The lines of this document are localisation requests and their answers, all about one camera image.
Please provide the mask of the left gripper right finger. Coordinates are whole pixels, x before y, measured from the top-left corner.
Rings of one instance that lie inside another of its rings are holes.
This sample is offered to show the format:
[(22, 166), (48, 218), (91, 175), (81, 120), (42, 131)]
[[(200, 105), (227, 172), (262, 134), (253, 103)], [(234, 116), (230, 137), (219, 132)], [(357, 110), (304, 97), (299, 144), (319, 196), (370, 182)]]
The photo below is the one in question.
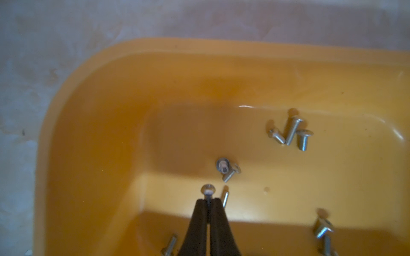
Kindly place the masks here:
[(211, 256), (241, 256), (233, 237), (221, 199), (210, 202), (210, 255)]

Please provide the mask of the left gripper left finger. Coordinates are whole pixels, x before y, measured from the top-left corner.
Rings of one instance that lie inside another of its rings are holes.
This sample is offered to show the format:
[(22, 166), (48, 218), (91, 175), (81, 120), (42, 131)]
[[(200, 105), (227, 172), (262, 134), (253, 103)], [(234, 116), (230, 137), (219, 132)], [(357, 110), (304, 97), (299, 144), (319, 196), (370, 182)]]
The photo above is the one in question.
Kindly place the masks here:
[(205, 256), (207, 250), (208, 204), (205, 199), (196, 201), (191, 221), (178, 256)]

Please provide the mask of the silver screw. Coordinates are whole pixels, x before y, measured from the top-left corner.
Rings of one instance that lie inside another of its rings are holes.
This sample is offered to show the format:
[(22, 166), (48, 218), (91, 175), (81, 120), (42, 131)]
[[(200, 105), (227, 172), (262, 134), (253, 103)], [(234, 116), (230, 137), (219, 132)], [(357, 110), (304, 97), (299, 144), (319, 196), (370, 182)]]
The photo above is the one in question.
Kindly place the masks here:
[(174, 256), (174, 247), (177, 243), (178, 237), (177, 235), (173, 234), (167, 244), (166, 247), (164, 247), (161, 250), (161, 256)]
[(322, 248), (319, 252), (323, 256), (338, 256), (338, 253), (331, 248), (331, 237), (328, 235), (322, 237)]
[(221, 174), (227, 174), (230, 170), (229, 160), (224, 157), (219, 158), (216, 162), (216, 168)]
[(229, 191), (223, 191), (222, 192), (221, 201), (222, 201), (223, 208), (225, 208), (226, 205), (227, 205), (227, 200), (228, 200), (229, 194), (230, 194)]
[(317, 239), (320, 239), (328, 232), (333, 232), (333, 231), (334, 231), (334, 226), (329, 220), (325, 218), (321, 218), (321, 217), (318, 218), (317, 227), (314, 230), (314, 235)]
[(307, 129), (297, 130), (296, 133), (297, 133), (298, 138), (299, 138), (299, 150), (306, 151), (307, 150), (307, 145), (308, 145), (308, 138), (310, 136), (313, 136), (314, 133), (310, 130), (307, 130)]
[(205, 184), (201, 188), (201, 193), (204, 195), (205, 200), (212, 200), (212, 197), (216, 191), (216, 188), (212, 184)]
[(301, 122), (303, 122), (303, 119), (300, 116), (295, 115), (290, 118), (290, 126), (285, 138), (285, 145), (289, 146), (291, 144)]
[(229, 166), (228, 172), (223, 175), (223, 181), (227, 183), (235, 174), (240, 174), (241, 168), (237, 164)]
[(273, 128), (273, 129), (269, 130), (268, 136), (270, 138), (275, 139), (280, 144), (285, 144), (286, 143), (286, 139), (283, 137), (283, 135), (280, 133), (280, 131), (277, 128)]

